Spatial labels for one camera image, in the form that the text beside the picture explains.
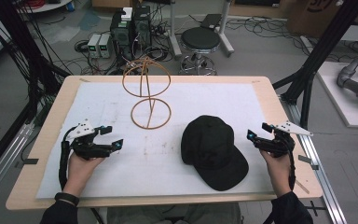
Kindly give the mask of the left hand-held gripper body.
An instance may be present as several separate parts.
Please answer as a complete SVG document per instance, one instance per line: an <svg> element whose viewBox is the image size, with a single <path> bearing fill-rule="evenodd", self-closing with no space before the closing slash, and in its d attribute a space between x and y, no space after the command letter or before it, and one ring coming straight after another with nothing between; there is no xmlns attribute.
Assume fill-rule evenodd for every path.
<svg viewBox="0 0 358 224"><path fill-rule="evenodd" d="M85 160L109 157L111 145L98 145L93 142L100 134L100 127L93 127L88 119L84 119L65 133L63 142L72 141L69 148Z"/></svg>

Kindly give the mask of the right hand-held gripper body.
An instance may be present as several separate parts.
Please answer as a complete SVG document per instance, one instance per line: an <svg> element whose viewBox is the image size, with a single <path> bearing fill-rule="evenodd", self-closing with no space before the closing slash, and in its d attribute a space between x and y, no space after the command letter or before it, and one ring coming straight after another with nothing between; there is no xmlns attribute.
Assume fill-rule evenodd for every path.
<svg viewBox="0 0 358 224"><path fill-rule="evenodd" d="M272 133L273 139L260 138L259 149L273 153L275 157L280 157L289 152L292 152L295 147L295 141L291 134L300 134L313 136L313 133L294 124L291 121L286 121L281 124L274 125L275 130Z"/></svg>

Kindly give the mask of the brown wire hat stand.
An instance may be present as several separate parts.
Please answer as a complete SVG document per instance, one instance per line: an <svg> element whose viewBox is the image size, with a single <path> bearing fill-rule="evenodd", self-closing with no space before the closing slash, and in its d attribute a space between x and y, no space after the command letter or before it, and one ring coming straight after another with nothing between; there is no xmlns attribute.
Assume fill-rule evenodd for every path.
<svg viewBox="0 0 358 224"><path fill-rule="evenodd" d="M153 89L156 83L149 74L152 68L164 72L163 86ZM150 58L135 60L127 64L121 81L123 89L131 96L139 98L139 101L131 109L131 121L144 130L156 130L165 126L172 117L170 105L160 99L172 83L168 70Z"/></svg>

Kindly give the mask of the black baseball cap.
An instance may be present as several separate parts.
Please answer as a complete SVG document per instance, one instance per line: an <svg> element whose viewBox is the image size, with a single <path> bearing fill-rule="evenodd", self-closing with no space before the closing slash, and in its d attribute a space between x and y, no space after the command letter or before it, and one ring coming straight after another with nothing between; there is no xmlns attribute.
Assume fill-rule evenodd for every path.
<svg viewBox="0 0 358 224"><path fill-rule="evenodd" d="M234 188L247 176L249 164L234 145L233 129L222 119L202 115L185 128L181 139L181 158L192 165L212 189Z"/></svg>

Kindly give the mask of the person's right hand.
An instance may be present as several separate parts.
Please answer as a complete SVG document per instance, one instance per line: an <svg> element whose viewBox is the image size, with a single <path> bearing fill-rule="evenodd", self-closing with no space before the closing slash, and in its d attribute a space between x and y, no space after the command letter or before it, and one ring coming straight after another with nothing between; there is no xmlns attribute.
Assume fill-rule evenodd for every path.
<svg viewBox="0 0 358 224"><path fill-rule="evenodd" d="M261 156L267 164L268 174L270 177L271 185L277 197L291 191L289 185L290 175L290 159L288 155L274 158L267 151L261 150Z"/></svg>

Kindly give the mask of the white foam mat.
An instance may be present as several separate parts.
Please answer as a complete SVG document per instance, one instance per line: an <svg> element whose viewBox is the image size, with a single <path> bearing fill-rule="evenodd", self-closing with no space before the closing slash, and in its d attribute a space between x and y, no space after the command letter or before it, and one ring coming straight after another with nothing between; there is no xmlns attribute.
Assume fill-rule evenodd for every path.
<svg viewBox="0 0 358 224"><path fill-rule="evenodd" d="M139 98L129 95L121 82L86 82L79 86L60 135L88 119L95 127L113 127L111 133L96 136L96 143L109 145L123 139L122 149L97 167L84 197L213 195L214 189L181 158L183 131L201 115L216 116L230 125L234 144L249 163L247 176L232 192L272 191L265 162L246 138L248 130L268 136L261 128L266 119L255 85L172 82L160 99L172 109L170 121L156 130L144 130L131 121L131 109Z"/></svg>

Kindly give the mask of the black wristband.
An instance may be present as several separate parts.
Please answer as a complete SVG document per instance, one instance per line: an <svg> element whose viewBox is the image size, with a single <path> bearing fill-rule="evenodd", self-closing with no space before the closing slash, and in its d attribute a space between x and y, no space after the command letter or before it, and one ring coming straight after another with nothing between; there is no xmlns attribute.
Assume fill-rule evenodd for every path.
<svg viewBox="0 0 358 224"><path fill-rule="evenodd" d="M54 199L56 201L58 201L58 200L67 201L69 203L72 203L74 206L78 206L78 204L79 204L79 199L76 196L69 194L69 193L65 193L65 192L58 192L55 195Z"/></svg>

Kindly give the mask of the white platform board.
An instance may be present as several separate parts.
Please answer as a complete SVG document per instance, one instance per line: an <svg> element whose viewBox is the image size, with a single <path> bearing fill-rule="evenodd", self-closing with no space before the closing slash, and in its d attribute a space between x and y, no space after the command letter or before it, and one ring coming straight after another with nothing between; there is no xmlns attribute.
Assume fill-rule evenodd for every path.
<svg viewBox="0 0 358 224"><path fill-rule="evenodd" d="M346 63L325 62L318 71L318 78L346 126L358 128L358 97L354 92L337 85L338 73L345 66Z"/></svg>

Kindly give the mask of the grey power supply unit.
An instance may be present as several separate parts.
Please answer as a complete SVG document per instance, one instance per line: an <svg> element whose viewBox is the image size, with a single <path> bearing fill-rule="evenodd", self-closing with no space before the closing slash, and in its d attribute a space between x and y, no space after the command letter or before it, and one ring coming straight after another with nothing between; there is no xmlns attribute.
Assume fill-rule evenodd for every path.
<svg viewBox="0 0 358 224"><path fill-rule="evenodd" d="M99 48L102 58L110 58L113 50L111 35L102 34L99 41Z"/></svg>
<svg viewBox="0 0 358 224"><path fill-rule="evenodd" d="M89 50L89 56L91 58L100 58L101 53L99 50L99 40L101 36L98 34L94 34L88 42L88 50Z"/></svg>

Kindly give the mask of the black computer tower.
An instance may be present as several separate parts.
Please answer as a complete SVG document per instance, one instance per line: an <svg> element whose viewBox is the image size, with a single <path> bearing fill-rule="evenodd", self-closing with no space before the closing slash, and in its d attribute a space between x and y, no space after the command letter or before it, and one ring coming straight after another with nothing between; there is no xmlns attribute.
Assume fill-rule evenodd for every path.
<svg viewBox="0 0 358 224"><path fill-rule="evenodd" d="M123 14L124 11L120 10L113 15L110 32L113 37L116 55L123 56L131 61L133 59L131 48L134 40L133 22L122 20Z"/></svg>
<svg viewBox="0 0 358 224"><path fill-rule="evenodd" d="M150 6L140 6L134 10L136 40L140 49L151 46Z"/></svg>

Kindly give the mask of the black round stool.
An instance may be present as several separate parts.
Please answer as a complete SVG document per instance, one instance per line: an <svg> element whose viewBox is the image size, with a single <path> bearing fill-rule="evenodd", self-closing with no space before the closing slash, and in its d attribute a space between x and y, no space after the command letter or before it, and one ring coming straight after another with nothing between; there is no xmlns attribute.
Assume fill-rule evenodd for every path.
<svg viewBox="0 0 358 224"><path fill-rule="evenodd" d="M180 38L181 46L191 52L180 62L180 74L216 76L215 64L209 53L220 45L219 35L208 28L195 27L184 31Z"/></svg>

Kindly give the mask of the cardboard box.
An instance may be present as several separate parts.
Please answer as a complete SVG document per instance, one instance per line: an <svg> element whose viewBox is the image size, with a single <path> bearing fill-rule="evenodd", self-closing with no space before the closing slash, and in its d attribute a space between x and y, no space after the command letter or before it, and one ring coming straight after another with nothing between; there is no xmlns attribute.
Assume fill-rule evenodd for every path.
<svg viewBox="0 0 358 224"><path fill-rule="evenodd" d="M286 28L291 34L321 37L339 10L337 0L296 0Z"/></svg>

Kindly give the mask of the dark laptop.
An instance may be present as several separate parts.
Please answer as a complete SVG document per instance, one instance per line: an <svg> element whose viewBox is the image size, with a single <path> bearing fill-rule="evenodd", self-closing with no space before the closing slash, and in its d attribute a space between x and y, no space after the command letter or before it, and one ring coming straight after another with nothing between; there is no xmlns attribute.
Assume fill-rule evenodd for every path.
<svg viewBox="0 0 358 224"><path fill-rule="evenodd" d="M201 22L200 26L202 28L208 28L213 30L221 21L220 14L207 14L206 17Z"/></svg>

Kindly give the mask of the white round table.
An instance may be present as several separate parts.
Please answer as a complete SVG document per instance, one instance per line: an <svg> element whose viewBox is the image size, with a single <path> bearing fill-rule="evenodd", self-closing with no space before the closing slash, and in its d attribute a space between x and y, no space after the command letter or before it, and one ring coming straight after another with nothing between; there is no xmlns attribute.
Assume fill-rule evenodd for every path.
<svg viewBox="0 0 358 224"><path fill-rule="evenodd" d="M58 3L50 3L48 0L21 0L16 9L20 13L39 13L65 7L71 2L72 0L59 0Z"/></svg>

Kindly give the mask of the aluminium rail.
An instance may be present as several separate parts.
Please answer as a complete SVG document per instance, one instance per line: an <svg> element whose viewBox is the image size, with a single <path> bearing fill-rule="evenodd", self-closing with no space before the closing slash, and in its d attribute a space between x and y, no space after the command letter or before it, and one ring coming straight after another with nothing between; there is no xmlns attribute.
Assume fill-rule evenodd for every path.
<svg viewBox="0 0 358 224"><path fill-rule="evenodd" d="M10 166L19 156L28 139L34 131L34 124L23 124L13 137L8 138L8 145L4 147L3 155L0 157L0 182L5 177Z"/></svg>
<svg viewBox="0 0 358 224"><path fill-rule="evenodd" d="M299 141L299 144L302 146L306 157L311 158L314 164L319 165L319 170L311 170L315 174L319 186L322 189L322 201L324 203L324 208L326 209L326 212L329 216L329 220L332 224L347 224L347 220L324 171L323 164L312 142L311 136L297 134L296 137Z"/></svg>

